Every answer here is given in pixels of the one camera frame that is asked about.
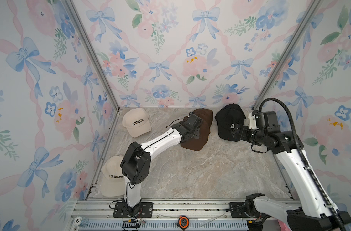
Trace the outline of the brown Colorado cap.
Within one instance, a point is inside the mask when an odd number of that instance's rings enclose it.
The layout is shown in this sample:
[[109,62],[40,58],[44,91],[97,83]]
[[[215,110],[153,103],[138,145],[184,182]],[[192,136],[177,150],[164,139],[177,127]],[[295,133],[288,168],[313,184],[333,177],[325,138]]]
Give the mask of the brown Colorado cap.
[[206,108],[199,108],[194,110],[193,113],[203,120],[200,126],[199,138],[192,138],[189,141],[182,142],[181,146],[185,149],[200,151],[207,144],[209,134],[211,133],[210,127],[213,121],[213,111]]

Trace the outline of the cream Colorado cap back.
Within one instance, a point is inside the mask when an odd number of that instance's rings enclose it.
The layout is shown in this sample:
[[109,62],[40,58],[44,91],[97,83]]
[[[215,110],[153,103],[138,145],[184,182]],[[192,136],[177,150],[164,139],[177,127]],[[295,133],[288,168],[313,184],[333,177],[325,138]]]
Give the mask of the cream Colorado cap back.
[[132,109],[124,115],[122,126],[133,138],[146,134],[151,131],[149,114],[143,108]]

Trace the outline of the cream colorado cap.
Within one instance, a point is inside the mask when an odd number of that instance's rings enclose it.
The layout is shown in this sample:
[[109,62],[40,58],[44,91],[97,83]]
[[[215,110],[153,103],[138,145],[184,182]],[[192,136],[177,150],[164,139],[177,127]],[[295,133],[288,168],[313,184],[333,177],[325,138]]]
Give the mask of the cream colorado cap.
[[124,115],[122,126],[133,138],[146,134],[151,131],[149,114],[143,108],[132,109]]
[[125,193],[125,180],[120,166],[122,160],[122,156],[113,156],[101,169],[103,178],[100,188],[105,197],[119,197]]

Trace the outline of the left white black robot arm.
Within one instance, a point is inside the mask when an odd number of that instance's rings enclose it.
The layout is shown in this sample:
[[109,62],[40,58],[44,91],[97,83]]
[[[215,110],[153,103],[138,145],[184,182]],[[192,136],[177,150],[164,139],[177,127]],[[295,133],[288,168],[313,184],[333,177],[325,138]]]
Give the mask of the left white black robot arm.
[[203,119],[189,113],[185,121],[173,124],[165,133],[153,140],[129,145],[120,167],[125,180],[122,204],[125,212],[135,217],[141,205],[141,183],[149,175],[151,161],[168,148],[200,137]]

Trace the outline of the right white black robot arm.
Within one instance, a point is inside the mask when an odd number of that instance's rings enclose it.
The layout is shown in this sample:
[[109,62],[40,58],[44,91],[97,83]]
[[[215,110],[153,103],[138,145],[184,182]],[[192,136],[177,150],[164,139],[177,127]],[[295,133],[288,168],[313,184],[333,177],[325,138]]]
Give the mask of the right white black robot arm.
[[306,158],[302,142],[295,132],[279,132],[279,126],[249,129],[236,124],[231,126],[233,138],[252,145],[264,145],[272,151],[286,169],[300,205],[293,207],[270,199],[262,193],[248,195],[238,210],[254,218],[265,214],[284,222],[292,231],[344,231],[351,216],[341,211],[331,200]]

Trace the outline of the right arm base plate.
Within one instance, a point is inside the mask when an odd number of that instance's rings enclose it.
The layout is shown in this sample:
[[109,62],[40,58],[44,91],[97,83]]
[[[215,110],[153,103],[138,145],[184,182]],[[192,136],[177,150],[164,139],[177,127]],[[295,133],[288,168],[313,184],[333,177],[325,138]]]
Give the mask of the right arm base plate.
[[259,219],[269,217],[265,213],[258,212],[254,205],[245,202],[230,202],[228,205],[229,208],[226,209],[226,212],[229,212],[233,218]]

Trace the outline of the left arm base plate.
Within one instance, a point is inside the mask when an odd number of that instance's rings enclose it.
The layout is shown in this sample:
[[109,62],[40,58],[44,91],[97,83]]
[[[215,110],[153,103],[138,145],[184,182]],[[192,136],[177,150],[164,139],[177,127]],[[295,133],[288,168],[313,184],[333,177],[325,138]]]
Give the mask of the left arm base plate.
[[153,213],[152,202],[140,202],[133,208],[126,202],[115,202],[113,207],[114,218],[151,218]]

